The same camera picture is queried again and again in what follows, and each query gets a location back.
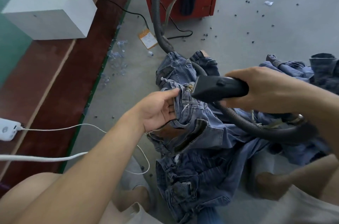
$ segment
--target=white cube box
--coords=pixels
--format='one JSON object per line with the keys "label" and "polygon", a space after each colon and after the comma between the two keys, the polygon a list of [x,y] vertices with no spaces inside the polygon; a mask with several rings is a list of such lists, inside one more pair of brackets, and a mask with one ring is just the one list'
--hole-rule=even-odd
{"label": "white cube box", "polygon": [[34,40],[85,38],[97,8],[93,0],[10,0],[3,9]]}

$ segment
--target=concrete floor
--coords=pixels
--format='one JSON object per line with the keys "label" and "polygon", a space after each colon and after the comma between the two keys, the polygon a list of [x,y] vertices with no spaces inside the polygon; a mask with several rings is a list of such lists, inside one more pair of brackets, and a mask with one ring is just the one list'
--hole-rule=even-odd
{"label": "concrete floor", "polygon": [[[265,1],[273,1],[274,4],[269,7],[264,4]],[[151,25],[146,0],[132,0],[128,10],[143,14]],[[221,73],[258,65],[265,60],[267,54],[275,54],[282,60],[302,60],[308,63],[308,58],[313,54],[336,53],[339,47],[338,12],[339,0],[250,0],[250,4],[245,3],[245,0],[217,0],[214,16],[201,21],[179,23],[181,28],[194,31],[186,42],[181,39],[171,42],[179,53],[188,57],[197,50],[206,50],[218,61]],[[125,52],[127,73],[125,76],[112,77],[104,90],[95,92],[84,123],[108,130],[126,110],[150,92],[158,90],[155,85],[155,71],[164,58],[164,52],[159,46],[155,46],[151,49],[154,57],[147,57],[148,50],[137,36],[144,28],[141,18],[126,14],[118,40],[128,40]],[[166,35],[177,33],[170,26]],[[209,33],[205,41],[200,40],[203,33]],[[112,76],[113,70],[107,65],[104,73]],[[99,130],[83,126],[72,155],[90,150],[102,136]],[[159,154],[145,136],[139,146],[151,163],[149,173],[154,174],[155,160],[159,158]],[[141,165],[146,166],[138,149],[134,155]],[[75,160],[69,161],[66,169],[74,162]],[[294,168],[286,159],[277,157],[276,173]],[[167,205],[157,191],[155,176],[146,174],[145,178],[157,195],[158,204],[154,216],[165,224],[174,223]],[[218,209],[225,223],[258,223],[274,205],[271,201],[253,199],[244,190],[243,183],[241,182],[231,204]]]}

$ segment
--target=tool button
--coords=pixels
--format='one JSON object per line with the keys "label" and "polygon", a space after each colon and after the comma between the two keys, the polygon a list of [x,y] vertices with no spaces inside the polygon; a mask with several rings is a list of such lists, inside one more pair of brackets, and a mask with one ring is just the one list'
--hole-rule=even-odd
{"label": "tool button", "polygon": [[219,86],[219,87],[223,87],[223,86],[225,86],[226,84],[227,84],[227,82],[226,82],[226,80],[223,79],[223,78],[220,78],[220,79],[217,80],[217,86]]}

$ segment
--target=person's left hand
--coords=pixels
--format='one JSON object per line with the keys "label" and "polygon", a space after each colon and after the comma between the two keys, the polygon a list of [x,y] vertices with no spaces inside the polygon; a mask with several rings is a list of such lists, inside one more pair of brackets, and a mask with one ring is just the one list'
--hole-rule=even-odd
{"label": "person's left hand", "polygon": [[175,119],[174,100],[180,89],[153,92],[134,106],[142,120],[145,132],[155,130]]}

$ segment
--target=black flexible hose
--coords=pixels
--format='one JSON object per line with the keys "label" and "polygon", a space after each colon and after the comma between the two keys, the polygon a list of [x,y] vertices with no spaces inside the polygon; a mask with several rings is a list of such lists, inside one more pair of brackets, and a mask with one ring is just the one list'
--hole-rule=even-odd
{"label": "black flexible hose", "polygon": [[[167,39],[163,37],[163,30],[160,20],[160,0],[152,0],[151,9],[153,14],[154,33],[159,43],[159,46],[165,51],[165,53],[173,52],[173,46],[169,43]],[[197,63],[192,62],[192,66],[196,70],[198,76],[207,76],[204,69],[201,68]],[[309,139],[315,137],[316,134],[318,134],[316,127],[308,122],[304,122],[299,126],[294,126],[287,129],[262,128],[241,117],[235,112],[234,109],[223,107],[220,102],[215,102],[213,105],[217,106],[217,108],[224,115],[228,116],[231,123],[235,124],[237,127],[248,132],[249,134],[252,134],[255,137],[266,139],[272,142],[283,144],[298,144],[308,141]]]}

